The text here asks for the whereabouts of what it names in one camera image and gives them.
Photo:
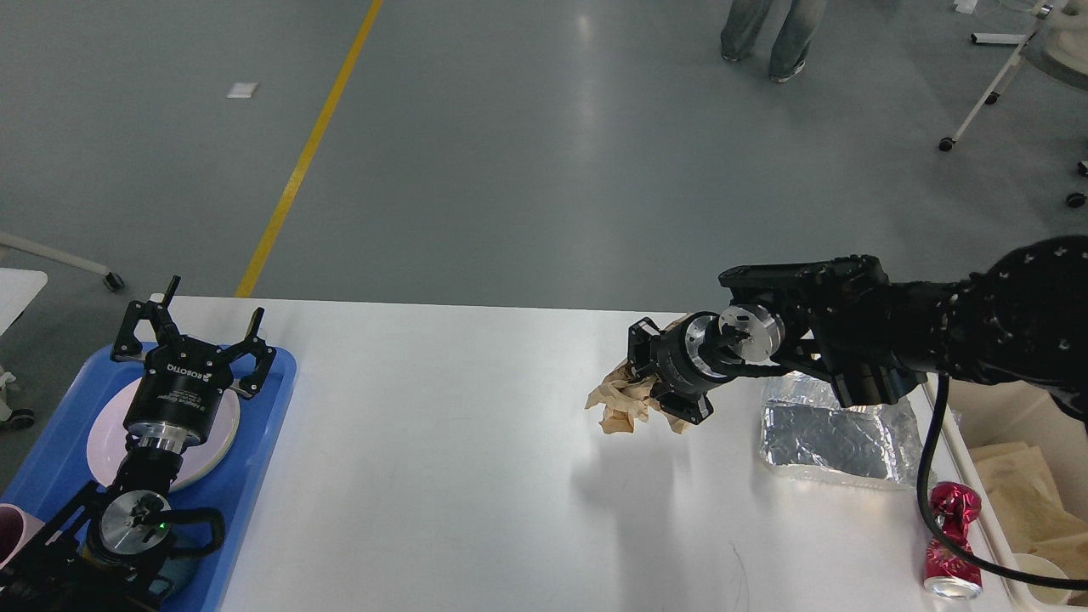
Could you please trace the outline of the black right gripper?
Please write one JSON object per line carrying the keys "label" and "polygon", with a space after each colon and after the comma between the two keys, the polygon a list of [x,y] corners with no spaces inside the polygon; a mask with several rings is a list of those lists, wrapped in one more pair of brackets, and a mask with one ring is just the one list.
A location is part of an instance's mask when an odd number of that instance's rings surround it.
{"label": "black right gripper", "polygon": [[662,330],[652,318],[638,319],[628,329],[628,368],[631,380],[657,378],[653,397],[665,414],[697,425],[714,414],[707,392],[732,380],[716,371],[700,350],[716,336],[718,314],[692,313]]}

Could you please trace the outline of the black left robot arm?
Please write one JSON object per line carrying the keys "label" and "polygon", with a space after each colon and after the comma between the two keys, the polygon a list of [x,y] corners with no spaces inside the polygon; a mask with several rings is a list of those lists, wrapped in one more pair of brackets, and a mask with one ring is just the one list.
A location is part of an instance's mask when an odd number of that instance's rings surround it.
{"label": "black left robot arm", "polygon": [[4,611],[213,611],[286,415],[296,363],[260,336],[187,336],[133,301],[3,493]]}

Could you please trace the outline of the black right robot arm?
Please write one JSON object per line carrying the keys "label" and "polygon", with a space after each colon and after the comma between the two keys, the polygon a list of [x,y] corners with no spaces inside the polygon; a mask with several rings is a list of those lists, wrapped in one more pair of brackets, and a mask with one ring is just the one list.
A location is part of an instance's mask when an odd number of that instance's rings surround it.
{"label": "black right robot arm", "polygon": [[893,404],[938,376],[922,470],[935,456],[949,381],[1023,381],[1085,420],[1085,236],[1009,252],[957,282],[891,282],[881,261],[851,255],[812,264],[737,266],[718,278],[720,313],[669,330],[642,318],[621,366],[680,423],[703,423],[714,388],[798,371],[831,385],[843,407]]}

